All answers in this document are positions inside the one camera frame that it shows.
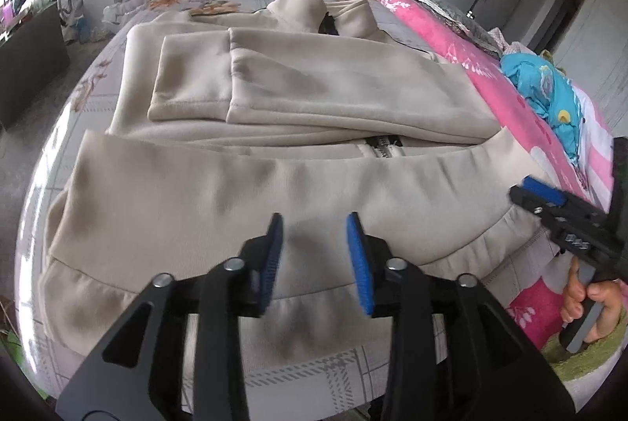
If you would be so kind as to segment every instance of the pink and white striped fabric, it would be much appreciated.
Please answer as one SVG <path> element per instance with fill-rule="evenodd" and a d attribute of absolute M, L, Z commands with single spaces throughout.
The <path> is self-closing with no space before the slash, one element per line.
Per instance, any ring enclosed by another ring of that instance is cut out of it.
<path fill-rule="evenodd" d="M 377 0 L 451 63 L 461 64 L 502 126 L 547 171 L 557 186 L 608 210 L 612 191 L 612 137 L 604 118 L 579 89 L 582 126 L 579 172 L 571 166 L 551 128 L 502 74 L 496 60 L 442 25 L 415 0 Z"/>

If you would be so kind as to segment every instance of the pink blanket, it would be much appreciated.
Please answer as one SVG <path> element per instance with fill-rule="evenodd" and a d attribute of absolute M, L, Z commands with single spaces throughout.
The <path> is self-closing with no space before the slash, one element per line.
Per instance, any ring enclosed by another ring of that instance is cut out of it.
<path fill-rule="evenodd" d="M 530 152 L 557 185 L 590 198 L 551 128 L 536 116 L 504 77 L 496 60 L 448 30 L 414 0 L 378 1 L 423 37 L 437 54 L 467 69 L 470 80 L 499 123 L 510 129 L 515 139 Z"/>

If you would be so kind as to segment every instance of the black handle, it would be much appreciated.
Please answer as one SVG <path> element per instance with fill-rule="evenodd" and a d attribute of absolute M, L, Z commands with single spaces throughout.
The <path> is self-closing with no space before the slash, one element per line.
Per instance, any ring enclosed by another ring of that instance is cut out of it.
<path fill-rule="evenodd" d="M 558 341 L 560 341 L 562 347 L 571 354 L 575 354 L 582 347 L 582 342 L 586 335 L 595 325 L 600 313 L 602 313 L 604 304 L 587 297 L 582 303 L 582 307 L 582 317 L 567 324 L 558 335 Z"/>

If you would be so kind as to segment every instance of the green sleeve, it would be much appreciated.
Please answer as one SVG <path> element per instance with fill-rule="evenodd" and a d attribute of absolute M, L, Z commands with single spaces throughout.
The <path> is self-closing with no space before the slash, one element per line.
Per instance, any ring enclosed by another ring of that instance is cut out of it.
<path fill-rule="evenodd" d="M 561 347 L 558 342 L 558 334 L 552 336 L 545 343 L 541 349 L 541 354 L 552 366 L 561 381 L 567 382 L 585 376 L 602 366 L 619 348 L 624 339 L 624 333 L 626 333 L 627 319 L 626 309 L 622 308 L 615 330 L 608 336 L 586 346 L 577 354 L 570 354 Z"/>

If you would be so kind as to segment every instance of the yellow button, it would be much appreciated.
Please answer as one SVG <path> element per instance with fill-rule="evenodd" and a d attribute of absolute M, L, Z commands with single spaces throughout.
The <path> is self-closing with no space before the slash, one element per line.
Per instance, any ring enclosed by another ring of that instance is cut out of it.
<path fill-rule="evenodd" d="M 569 114 L 569 111 L 561 109 L 558 112 L 558 121 L 560 121 L 560 123 L 571 123 L 571 115 Z"/>

